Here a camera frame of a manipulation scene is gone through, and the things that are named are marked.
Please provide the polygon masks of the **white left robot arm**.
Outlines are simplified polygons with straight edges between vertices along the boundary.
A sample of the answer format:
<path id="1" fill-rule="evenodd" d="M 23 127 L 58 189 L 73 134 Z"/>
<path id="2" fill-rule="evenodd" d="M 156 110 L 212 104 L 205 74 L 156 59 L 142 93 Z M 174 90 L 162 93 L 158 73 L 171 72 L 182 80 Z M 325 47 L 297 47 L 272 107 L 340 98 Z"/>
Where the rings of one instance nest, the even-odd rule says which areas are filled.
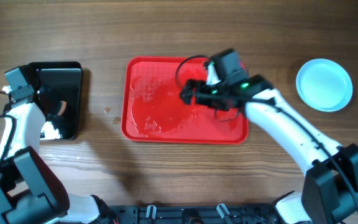
<path id="1" fill-rule="evenodd" d="M 95 195 L 68 194 L 39 156 L 42 128 L 61 116 L 67 102 L 46 85 L 47 78 L 83 77 L 78 62 L 32 62 L 5 72 L 8 102 L 0 119 L 0 223 L 120 223 Z"/>

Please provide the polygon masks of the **orange sponge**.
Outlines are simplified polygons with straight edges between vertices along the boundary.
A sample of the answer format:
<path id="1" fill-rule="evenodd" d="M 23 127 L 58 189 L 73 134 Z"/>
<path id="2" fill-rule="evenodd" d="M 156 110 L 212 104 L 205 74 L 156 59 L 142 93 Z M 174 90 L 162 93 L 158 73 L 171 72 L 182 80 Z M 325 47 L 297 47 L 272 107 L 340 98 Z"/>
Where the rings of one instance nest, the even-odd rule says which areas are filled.
<path id="1" fill-rule="evenodd" d="M 58 115 L 58 116 L 61 116 L 61 115 L 65 112 L 66 108 L 67 108 L 67 103 L 66 103 L 66 101 L 61 101 L 61 102 L 60 102 L 60 109 L 59 109 L 57 115 Z"/>

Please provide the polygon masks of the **light blue plate back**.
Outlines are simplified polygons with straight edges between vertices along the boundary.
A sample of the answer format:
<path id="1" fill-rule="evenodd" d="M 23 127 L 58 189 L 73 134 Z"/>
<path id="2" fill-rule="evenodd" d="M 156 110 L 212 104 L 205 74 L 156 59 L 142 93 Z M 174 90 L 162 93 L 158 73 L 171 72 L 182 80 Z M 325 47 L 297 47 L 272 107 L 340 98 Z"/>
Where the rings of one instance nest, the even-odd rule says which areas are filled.
<path id="1" fill-rule="evenodd" d="M 352 88 L 300 88 L 298 94 L 309 107 L 322 112 L 335 112 L 345 108 L 353 95 Z"/>

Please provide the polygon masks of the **light blue plate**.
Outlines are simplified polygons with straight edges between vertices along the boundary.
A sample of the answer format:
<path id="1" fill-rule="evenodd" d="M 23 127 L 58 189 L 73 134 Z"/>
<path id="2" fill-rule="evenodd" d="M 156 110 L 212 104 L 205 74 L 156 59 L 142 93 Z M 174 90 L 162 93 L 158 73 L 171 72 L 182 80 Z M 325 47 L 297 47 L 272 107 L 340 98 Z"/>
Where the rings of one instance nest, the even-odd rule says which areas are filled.
<path id="1" fill-rule="evenodd" d="M 298 94 L 309 107 L 322 112 L 335 112 L 345 108 L 353 95 L 352 88 L 300 88 Z"/>
<path id="2" fill-rule="evenodd" d="M 306 62 L 299 69 L 296 90 L 300 88 L 352 88 L 352 80 L 347 71 L 338 63 L 324 58 Z"/>

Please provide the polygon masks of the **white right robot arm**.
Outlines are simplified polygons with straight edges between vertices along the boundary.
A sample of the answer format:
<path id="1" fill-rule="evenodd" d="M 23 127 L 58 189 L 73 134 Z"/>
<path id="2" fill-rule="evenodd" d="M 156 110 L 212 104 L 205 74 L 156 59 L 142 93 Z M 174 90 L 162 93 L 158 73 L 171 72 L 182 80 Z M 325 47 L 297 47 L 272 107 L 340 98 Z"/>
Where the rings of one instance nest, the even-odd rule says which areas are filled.
<path id="1" fill-rule="evenodd" d="M 295 161 L 301 192 L 279 198 L 282 223 L 342 223 L 358 214 L 358 145 L 343 146 L 295 111 L 261 75 L 250 76 L 234 49 L 204 58 L 205 80 L 177 80 L 180 99 L 215 111 L 237 109 L 269 134 Z"/>

